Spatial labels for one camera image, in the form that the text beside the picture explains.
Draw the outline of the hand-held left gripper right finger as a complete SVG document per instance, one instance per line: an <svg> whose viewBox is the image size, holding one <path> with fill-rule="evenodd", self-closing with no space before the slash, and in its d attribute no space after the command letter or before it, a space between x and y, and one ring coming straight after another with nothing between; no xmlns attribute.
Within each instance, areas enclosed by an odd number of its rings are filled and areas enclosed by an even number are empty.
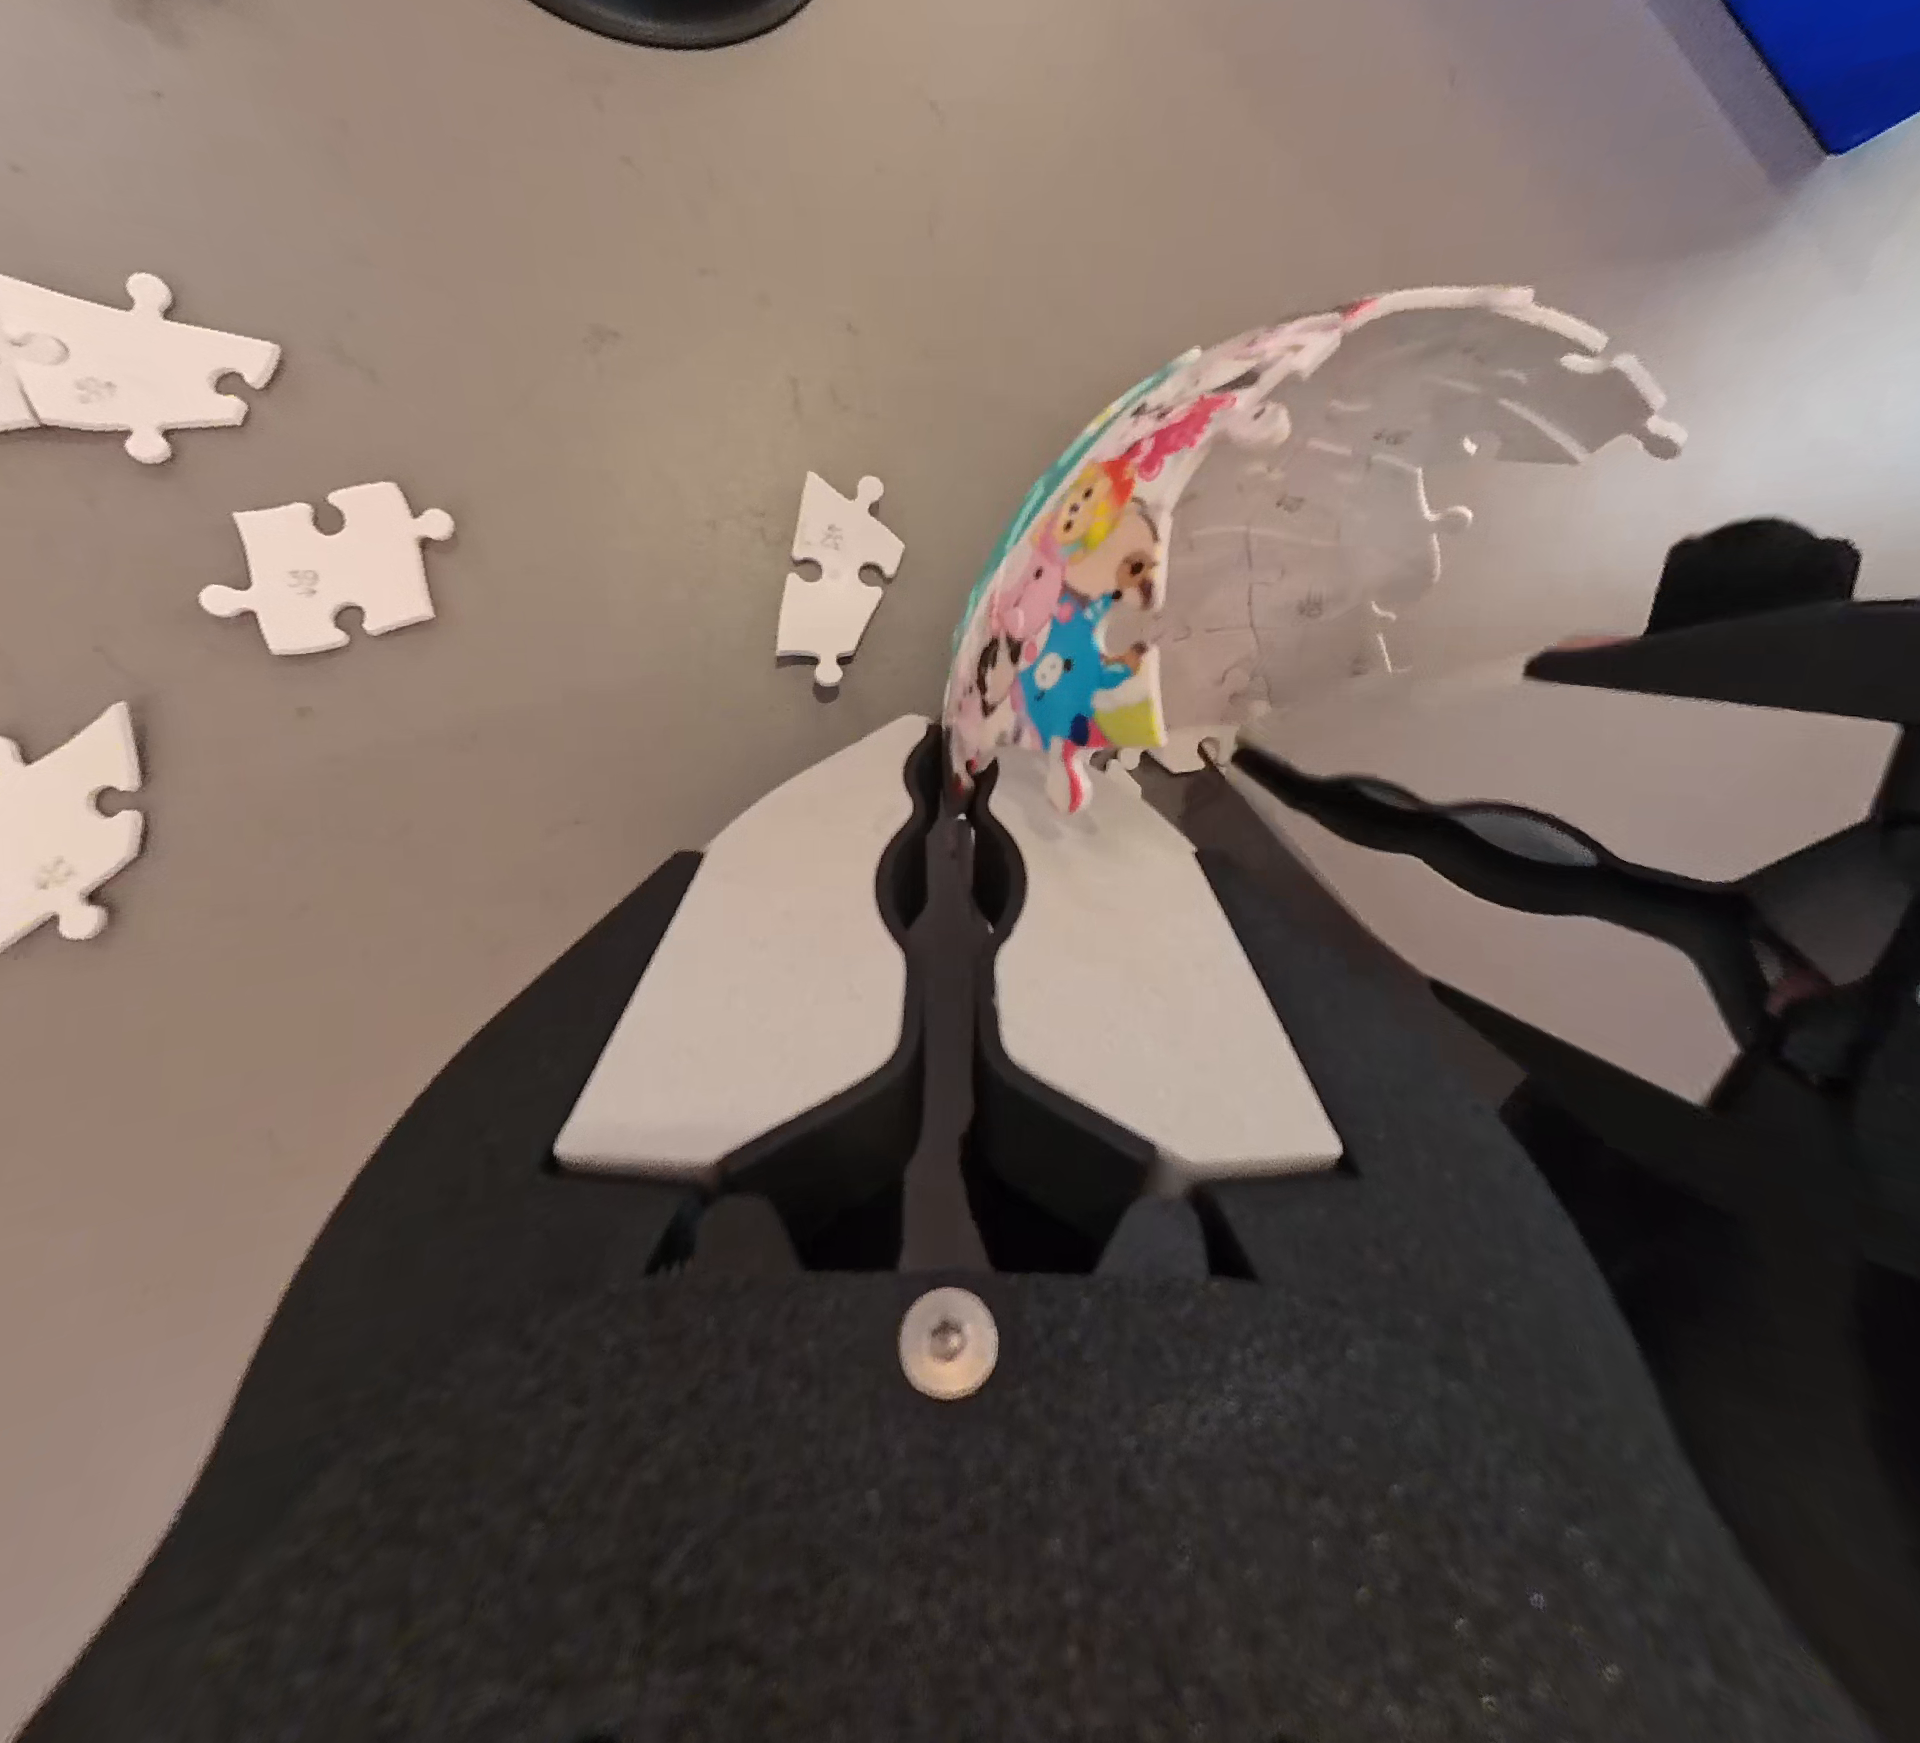
<svg viewBox="0 0 1920 1743"><path fill-rule="evenodd" d="M1162 1193L1321 1176L1341 1161L1328 1107L1195 845L1127 774L1056 809L1038 760L982 785L975 856L1004 866L980 1049L1002 1122L1044 1187Z"/></svg>

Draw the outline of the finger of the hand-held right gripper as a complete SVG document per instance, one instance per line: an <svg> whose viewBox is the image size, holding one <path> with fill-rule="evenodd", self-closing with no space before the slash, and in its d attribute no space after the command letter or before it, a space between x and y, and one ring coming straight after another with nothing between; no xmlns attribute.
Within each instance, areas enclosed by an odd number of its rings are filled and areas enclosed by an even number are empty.
<svg viewBox="0 0 1920 1743"><path fill-rule="evenodd" d="M1432 799L1516 801L1625 860L1693 878L1734 880L1774 857L1774 794L1747 795L1731 756L1680 771L1656 764L1648 775L1606 769L1595 756L1304 756L1300 765L1380 775ZM1265 792L1249 795L1346 907L1429 981L1693 1102L1728 1062L1733 1041L1714 1004L1664 945L1489 905L1411 860L1331 836Z"/></svg>
<svg viewBox="0 0 1920 1743"><path fill-rule="evenodd" d="M1750 876L1859 823L1900 729L1531 680L1521 659L1353 680L1249 723L1239 749L1432 801L1507 799L1623 860Z"/></svg>

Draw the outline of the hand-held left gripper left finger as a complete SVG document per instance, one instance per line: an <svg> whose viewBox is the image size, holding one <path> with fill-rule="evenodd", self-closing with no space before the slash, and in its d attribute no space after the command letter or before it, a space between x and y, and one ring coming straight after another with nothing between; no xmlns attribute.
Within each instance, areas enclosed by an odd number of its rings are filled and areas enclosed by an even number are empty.
<svg viewBox="0 0 1920 1743"><path fill-rule="evenodd" d="M560 1170L712 1181L897 1050L906 958L878 880L929 734L921 717L881 725L707 845L557 1135Z"/></svg>

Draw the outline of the single white puzzle piece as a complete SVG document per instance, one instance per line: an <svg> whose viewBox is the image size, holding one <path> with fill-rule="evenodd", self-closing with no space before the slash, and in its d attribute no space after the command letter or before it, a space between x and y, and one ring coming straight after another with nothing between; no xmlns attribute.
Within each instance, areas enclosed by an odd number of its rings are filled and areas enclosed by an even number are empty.
<svg viewBox="0 0 1920 1743"><path fill-rule="evenodd" d="M791 539L791 567L774 621L774 661L805 667L820 695L840 692L884 593L899 577L903 541L880 516L884 482L861 477L852 494L807 470Z"/></svg>

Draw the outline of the partly built puzzle ball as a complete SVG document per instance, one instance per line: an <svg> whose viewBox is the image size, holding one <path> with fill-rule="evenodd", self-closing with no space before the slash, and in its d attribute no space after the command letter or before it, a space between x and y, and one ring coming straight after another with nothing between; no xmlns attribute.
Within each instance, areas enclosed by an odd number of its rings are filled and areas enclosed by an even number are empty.
<svg viewBox="0 0 1920 1743"><path fill-rule="evenodd" d="M1685 433L1645 363L1523 285L1389 289L1191 348L1093 417L982 567L944 699L956 795L1011 749L1080 811L1098 764L1195 756L1336 686L1472 525L1476 462Z"/></svg>

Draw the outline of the scatter of white puzzle pieces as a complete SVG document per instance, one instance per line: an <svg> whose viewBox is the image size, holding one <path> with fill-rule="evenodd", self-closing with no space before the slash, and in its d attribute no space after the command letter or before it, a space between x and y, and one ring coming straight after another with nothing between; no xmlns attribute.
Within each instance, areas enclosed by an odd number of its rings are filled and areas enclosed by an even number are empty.
<svg viewBox="0 0 1920 1743"><path fill-rule="evenodd" d="M177 433L244 423L247 400L227 381L264 389L279 345L177 319L172 289L153 272L133 272L124 295L108 306L4 275L4 434L108 434L131 460L160 466ZM307 502L234 512L247 585L207 585L199 608L223 622L252 618L281 659L344 649L345 613L358 614L366 637L429 624L426 549L454 541L454 516L414 508L395 482L348 486L326 504L338 516L331 531ZM85 942L108 924L100 892L141 857L147 820L102 799L133 798L142 785L131 702L35 756L4 738L4 949L44 929Z"/></svg>

